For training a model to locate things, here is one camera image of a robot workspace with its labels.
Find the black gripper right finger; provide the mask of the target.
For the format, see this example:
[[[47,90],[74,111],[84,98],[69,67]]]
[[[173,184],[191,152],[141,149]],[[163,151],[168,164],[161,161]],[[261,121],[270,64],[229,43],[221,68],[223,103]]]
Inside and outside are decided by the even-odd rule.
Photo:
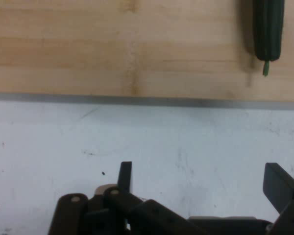
[[[279,213],[269,235],[294,235],[294,178],[277,163],[266,163],[263,193]]]

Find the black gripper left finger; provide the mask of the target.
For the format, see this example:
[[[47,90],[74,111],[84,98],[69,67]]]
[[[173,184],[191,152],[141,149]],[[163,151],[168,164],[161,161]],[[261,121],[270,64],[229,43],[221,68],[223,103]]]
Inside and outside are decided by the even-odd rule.
[[[186,219],[154,200],[130,193],[131,162],[122,162],[116,185],[89,199],[81,193],[62,196],[50,235],[184,235]]]

